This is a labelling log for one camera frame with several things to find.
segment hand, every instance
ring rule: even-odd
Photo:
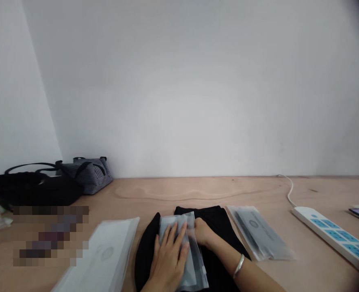
[[[214,240],[216,233],[214,233],[208,224],[201,218],[195,220],[195,234],[197,243],[210,249],[209,243],[211,240]]]
[[[159,245],[158,235],[155,237],[154,258],[150,270],[150,278],[142,292],[175,292],[182,279],[186,259],[189,252],[189,243],[181,249],[181,243],[186,232],[186,223],[174,242],[178,223],[173,228],[167,226],[163,235],[162,245]]]

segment power strip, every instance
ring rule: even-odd
[[[314,209],[295,207],[292,213],[359,270],[359,240]]]

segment bangle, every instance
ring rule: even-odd
[[[232,276],[233,279],[235,279],[236,275],[239,273],[240,269],[242,268],[243,262],[244,262],[244,255],[242,254],[242,257],[240,258],[240,262],[239,262],[238,266],[236,267],[234,275]]]

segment striped bag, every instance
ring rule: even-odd
[[[73,163],[62,163],[59,160],[55,165],[59,168],[56,175],[63,173],[70,175],[76,182],[84,186],[83,193],[85,195],[94,195],[113,180],[104,156],[99,159],[75,157]]]

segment power cord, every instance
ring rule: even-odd
[[[286,197],[288,198],[288,201],[292,204],[292,206],[297,207],[296,204],[295,204],[294,202],[292,202],[292,200],[290,199],[290,194],[291,194],[292,191],[293,191],[293,182],[292,182],[292,180],[291,180],[289,177],[287,177],[287,176],[285,176],[285,175],[283,175],[283,174],[278,174],[277,176],[286,177],[286,178],[290,181],[290,183],[291,183],[290,191],[289,191],[289,193],[288,193],[288,195],[287,195]]]

